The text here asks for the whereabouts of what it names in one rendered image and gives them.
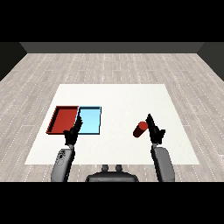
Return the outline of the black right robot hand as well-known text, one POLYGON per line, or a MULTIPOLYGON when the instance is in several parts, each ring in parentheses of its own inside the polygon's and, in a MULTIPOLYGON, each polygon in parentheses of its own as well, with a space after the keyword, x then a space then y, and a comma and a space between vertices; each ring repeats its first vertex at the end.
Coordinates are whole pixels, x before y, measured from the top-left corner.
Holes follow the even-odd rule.
POLYGON ((161 144, 162 139, 165 136, 165 130, 160 129, 155 123, 151 116, 151 114, 148 114, 146 120, 148 124, 148 130, 150 132, 150 140, 153 144, 161 144))

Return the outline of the light blue shallow open box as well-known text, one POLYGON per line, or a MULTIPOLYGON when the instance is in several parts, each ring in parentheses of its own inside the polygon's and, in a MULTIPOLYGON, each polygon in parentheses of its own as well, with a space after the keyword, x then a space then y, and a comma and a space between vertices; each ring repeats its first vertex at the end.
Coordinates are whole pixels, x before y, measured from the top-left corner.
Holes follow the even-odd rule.
POLYGON ((81 117, 82 125, 80 135, 99 135, 101 127, 101 107, 79 107, 78 115, 81 117))

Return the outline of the red shallow open box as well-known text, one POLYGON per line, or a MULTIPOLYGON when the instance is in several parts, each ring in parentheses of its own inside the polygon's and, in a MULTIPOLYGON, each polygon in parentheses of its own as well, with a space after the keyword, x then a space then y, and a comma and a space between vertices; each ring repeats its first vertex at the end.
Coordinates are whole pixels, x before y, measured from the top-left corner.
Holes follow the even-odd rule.
POLYGON ((70 130, 74 126, 78 108, 78 106, 57 106, 45 133, 63 135, 64 130, 70 130))

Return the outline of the dark grey robot body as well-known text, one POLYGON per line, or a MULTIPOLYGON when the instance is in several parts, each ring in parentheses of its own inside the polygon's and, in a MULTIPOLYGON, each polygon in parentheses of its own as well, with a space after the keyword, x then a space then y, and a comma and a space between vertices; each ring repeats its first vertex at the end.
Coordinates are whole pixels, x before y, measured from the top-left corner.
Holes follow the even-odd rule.
POLYGON ((100 172, 88 175, 86 182, 138 182, 138 177, 124 172, 120 164, 115 166, 115 171, 109 171, 109 166, 104 164, 100 172))

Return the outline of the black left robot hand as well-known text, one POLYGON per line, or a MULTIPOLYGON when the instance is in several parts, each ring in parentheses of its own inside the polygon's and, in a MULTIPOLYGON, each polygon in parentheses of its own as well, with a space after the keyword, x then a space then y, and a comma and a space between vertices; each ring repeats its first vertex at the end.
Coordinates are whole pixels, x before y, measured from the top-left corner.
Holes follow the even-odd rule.
POLYGON ((76 144, 78 133, 81 130, 81 125, 83 121, 80 116, 77 117, 74 126, 70 130, 64 130, 63 134, 66 139, 67 146, 74 146, 76 144))

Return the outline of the small red can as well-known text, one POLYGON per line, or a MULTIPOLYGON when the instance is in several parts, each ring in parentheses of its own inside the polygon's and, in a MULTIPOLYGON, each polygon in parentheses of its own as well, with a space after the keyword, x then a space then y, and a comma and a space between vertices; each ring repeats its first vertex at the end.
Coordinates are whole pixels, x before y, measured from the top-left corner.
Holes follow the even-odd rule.
POLYGON ((140 137, 148 129, 148 123, 141 121, 133 131, 134 137, 140 137))

